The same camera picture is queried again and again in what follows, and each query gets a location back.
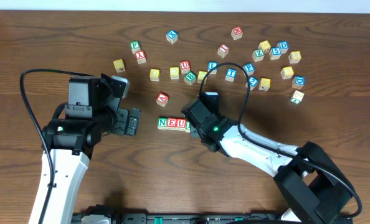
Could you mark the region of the green R block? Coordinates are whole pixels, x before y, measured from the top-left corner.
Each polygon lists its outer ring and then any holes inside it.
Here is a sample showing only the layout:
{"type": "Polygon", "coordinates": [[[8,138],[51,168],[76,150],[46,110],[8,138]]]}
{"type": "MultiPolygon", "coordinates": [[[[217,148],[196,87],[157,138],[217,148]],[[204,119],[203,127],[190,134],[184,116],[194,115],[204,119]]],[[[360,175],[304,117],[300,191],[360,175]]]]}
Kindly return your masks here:
{"type": "Polygon", "coordinates": [[[190,122],[189,121],[186,122],[186,132],[187,133],[190,133],[191,132],[191,125],[190,125],[190,122]]]}

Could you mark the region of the green N block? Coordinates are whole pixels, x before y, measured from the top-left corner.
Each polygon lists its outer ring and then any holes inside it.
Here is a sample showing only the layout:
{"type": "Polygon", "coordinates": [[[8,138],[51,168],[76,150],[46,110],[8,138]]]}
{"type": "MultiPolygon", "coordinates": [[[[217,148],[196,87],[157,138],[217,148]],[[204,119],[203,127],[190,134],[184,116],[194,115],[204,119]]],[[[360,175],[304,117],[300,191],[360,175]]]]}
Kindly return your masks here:
{"type": "Polygon", "coordinates": [[[157,128],[158,129],[167,129],[167,123],[168,123],[167,118],[158,118],[157,128]]]}

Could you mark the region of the red E block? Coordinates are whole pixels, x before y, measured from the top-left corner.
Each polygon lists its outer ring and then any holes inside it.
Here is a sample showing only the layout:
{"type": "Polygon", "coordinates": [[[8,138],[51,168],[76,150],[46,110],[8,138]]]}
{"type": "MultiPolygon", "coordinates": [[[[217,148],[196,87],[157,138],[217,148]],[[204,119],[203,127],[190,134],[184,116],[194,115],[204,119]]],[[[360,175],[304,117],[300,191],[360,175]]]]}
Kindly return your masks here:
{"type": "Polygon", "coordinates": [[[167,119],[167,129],[168,130],[176,130],[176,118],[168,118],[167,119]]]}

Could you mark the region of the blue P block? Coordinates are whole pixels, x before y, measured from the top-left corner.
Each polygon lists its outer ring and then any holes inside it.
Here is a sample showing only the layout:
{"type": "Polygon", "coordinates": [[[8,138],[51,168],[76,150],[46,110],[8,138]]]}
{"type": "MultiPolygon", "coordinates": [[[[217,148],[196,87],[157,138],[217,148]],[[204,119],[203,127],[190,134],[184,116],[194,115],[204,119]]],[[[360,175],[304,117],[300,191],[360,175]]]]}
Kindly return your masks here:
{"type": "Polygon", "coordinates": [[[247,63],[243,66],[244,70],[247,72],[248,76],[251,76],[255,72],[255,67],[253,66],[252,63],[247,63]]]}

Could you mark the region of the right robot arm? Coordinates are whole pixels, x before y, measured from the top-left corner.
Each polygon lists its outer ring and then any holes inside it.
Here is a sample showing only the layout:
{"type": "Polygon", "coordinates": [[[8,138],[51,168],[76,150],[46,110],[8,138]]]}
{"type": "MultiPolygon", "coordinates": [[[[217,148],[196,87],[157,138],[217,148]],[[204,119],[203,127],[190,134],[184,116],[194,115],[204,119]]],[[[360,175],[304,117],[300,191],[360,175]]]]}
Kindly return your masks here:
{"type": "Polygon", "coordinates": [[[272,176],[289,205],[282,221],[333,223],[356,195],[325,151],[313,142],[282,144],[248,130],[218,112],[218,94],[186,104],[182,114],[212,152],[246,161],[272,176]]]}

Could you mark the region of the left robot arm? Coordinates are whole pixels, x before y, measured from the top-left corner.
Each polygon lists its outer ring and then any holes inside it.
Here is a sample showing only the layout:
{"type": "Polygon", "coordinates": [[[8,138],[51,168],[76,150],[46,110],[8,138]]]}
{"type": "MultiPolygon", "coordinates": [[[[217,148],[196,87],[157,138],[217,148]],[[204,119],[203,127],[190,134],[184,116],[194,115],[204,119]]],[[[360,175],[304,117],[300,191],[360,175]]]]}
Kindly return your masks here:
{"type": "Polygon", "coordinates": [[[140,110],[120,108],[130,82],[122,77],[76,75],[69,98],[39,130],[42,172],[30,223],[70,223],[93,148],[104,135],[134,136],[140,110]]]}

